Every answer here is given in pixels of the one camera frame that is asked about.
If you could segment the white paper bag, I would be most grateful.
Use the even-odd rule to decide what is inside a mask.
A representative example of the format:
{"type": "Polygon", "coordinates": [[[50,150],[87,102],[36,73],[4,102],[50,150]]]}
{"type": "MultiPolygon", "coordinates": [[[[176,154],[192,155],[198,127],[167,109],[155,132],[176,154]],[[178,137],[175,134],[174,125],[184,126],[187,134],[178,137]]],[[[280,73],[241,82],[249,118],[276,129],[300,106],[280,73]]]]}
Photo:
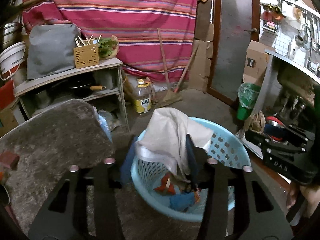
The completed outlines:
{"type": "Polygon", "coordinates": [[[213,130],[171,107],[154,110],[142,139],[136,141],[136,156],[149,163],[162,163],[178,180],[190,174],[186,137],[204,148],[213,130]]]}

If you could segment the grey low shelf table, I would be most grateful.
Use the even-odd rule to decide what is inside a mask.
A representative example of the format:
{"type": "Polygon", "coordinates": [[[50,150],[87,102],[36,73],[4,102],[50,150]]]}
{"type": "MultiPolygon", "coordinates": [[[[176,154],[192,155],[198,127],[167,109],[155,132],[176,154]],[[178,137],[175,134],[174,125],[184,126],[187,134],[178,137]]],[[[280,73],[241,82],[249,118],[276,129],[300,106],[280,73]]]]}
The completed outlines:
{"type": "Polygon", "coordinates": [[[123,89],[123,62],[117,58],[24,81],[14,89],[28,119],[71,99],[109,110],[130,130],[123,89]]]}

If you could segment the orange snack wrapper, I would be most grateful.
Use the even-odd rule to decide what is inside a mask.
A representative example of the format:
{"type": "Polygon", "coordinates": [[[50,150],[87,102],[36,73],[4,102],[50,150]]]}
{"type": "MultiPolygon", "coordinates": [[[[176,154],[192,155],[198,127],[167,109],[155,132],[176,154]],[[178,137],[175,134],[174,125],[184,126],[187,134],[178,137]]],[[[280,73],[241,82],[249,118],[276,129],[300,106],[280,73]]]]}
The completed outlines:
{"type": "Polygon", "coordinates": [[[153,190],[164,195],[175,195],[176,192],[174,189],[174,185],[170,180],[170,173],[166,173],[161,179],[161,184],[153,190]]]}

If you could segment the red striped curtain cloth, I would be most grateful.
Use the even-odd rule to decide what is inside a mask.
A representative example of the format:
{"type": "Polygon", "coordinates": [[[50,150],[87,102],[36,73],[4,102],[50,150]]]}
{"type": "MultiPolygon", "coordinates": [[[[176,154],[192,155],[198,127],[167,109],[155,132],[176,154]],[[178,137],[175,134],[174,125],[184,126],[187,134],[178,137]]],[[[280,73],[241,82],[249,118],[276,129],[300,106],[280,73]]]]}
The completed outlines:
{"type": "Polygon", "coordinates": [[[26,10],[23,22],[27,31],[74,23],[88,37],[115,36],[127,73],[163,82],[159,28],[169,81],[176,82],[191,56],[196,6],[197,0],[46,0],[26,10]]]}

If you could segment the stainless steel pot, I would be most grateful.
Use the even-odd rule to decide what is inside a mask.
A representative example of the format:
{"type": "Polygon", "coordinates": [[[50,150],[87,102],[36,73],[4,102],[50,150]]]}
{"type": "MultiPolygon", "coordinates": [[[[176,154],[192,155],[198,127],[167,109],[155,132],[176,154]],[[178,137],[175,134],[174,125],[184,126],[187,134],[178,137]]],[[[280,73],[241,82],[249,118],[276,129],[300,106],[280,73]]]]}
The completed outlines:
{"type": "Polygon", "coordinates": [[[22,28],[19,22],[9,22],[1,27],[1,50],[22,41],[22,28]]]}

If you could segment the green lined trash bin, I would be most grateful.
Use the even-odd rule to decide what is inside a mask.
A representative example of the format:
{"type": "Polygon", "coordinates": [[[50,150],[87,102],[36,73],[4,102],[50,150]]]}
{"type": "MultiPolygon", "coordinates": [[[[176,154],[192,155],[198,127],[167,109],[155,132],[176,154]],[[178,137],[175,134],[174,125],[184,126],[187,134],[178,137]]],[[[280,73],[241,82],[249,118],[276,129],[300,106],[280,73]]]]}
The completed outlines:
{"type": "Polygon", "coordinates": [[[252,113],[261,87],[252,83],[242,83],[238,88],[239,107],[236,117],[245,121],[252,113]]]}

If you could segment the grey felt cover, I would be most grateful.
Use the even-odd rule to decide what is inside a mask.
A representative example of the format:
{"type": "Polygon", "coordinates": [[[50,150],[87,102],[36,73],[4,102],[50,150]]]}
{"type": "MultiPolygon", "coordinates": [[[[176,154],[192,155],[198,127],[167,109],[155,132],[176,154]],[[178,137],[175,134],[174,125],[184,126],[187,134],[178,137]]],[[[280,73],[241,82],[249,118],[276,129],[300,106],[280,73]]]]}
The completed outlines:
{"type": "Polygon", "coordinates": [[[27,79],[59,74],[75,68],[76,25],[49,24],[33,27],[29,34],[27,79]]]}

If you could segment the straw broom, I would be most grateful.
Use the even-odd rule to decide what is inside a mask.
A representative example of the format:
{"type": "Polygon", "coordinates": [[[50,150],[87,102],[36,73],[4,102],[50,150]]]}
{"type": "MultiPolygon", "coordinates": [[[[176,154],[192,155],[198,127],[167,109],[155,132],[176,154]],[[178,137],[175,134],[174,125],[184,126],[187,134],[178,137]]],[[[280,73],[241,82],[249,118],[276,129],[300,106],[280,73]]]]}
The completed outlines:
{"type": "Polygon", "coordinates": [[[162,57],[164,75],[165,75],[165,82],[167,84],[167,93],[162,98],[162,100],[158,103],[158,107],[168,107],[169,105],[172,105],[173,103],[182,101],[182,97],[180,95],[178,95],[177,93],[174,93],[173,90],[170,87],[167,61],[166,61],[166,58],[165,58],[163,40],[162,40],[162,36],[161,36],[161,30],[159,28],[157,29],[157,34],[158,34],[159,46],[160,46],[160,50],[161,50],[161,57],[162,57]]]}

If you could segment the cooking oil bottle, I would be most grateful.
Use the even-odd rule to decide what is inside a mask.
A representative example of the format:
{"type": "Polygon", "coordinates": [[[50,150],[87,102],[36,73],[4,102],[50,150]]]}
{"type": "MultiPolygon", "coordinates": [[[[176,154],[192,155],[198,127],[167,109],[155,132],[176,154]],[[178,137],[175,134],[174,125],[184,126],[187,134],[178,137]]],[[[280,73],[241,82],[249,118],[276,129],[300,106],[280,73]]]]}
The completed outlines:
{"type": "Polygon", "coordinates": [[[133,90],[133,105],[138,114],[148,113],[151,109],[150,82],[145,79],[137,79],[137,87],[133,90]]]}

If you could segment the grey shaggy table mat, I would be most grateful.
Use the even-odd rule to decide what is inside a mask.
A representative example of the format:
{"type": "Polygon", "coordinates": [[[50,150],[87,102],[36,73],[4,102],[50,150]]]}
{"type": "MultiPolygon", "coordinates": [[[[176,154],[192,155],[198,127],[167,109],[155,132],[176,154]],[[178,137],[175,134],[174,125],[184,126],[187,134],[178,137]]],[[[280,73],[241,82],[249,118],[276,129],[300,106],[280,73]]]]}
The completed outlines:
{"type": "Polygon", "coordinates": [[[92,167],[114,153],[89,103],[69,100],[27,120],[1,137],[1,152],[16,153],[5,187],[23,233],[72,165],[92,167]]]}

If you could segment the white plastic bucket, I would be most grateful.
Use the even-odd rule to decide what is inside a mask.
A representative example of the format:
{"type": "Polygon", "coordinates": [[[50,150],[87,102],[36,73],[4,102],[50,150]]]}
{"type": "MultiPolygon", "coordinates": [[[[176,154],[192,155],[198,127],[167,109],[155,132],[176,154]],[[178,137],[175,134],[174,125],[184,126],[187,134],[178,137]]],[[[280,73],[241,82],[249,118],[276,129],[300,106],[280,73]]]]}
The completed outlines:
{"type": "Polygon", "coordinates": [[[1,79],[7,81],[19,69],[26,70],[27,48],[24,41],[13,44],[1,52],[1,79]]]}

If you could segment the black ribbed paper cup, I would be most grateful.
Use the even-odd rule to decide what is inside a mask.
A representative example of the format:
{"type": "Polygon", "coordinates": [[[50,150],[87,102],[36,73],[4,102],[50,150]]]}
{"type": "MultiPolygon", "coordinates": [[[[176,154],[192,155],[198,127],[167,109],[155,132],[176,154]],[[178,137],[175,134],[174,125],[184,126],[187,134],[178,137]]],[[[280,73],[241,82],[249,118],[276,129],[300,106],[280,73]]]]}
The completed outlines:
{"type": "Polygon", "coordinates": [[[0,184],[0,202],[4,206],[10,204],[10,196],[4,185],[0,184]]]}

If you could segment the woven chopstick holder box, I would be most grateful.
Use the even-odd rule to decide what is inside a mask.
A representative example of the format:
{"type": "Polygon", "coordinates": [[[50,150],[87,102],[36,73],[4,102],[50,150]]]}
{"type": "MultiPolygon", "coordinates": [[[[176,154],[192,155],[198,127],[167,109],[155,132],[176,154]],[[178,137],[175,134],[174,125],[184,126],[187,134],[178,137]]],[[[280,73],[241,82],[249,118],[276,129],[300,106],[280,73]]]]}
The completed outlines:
{"type": "Polygon", "coordinates": [[[99,64],[99,50],[97,44],[76,47],[73,49],[76,69],[96,66],[99,64]]]}

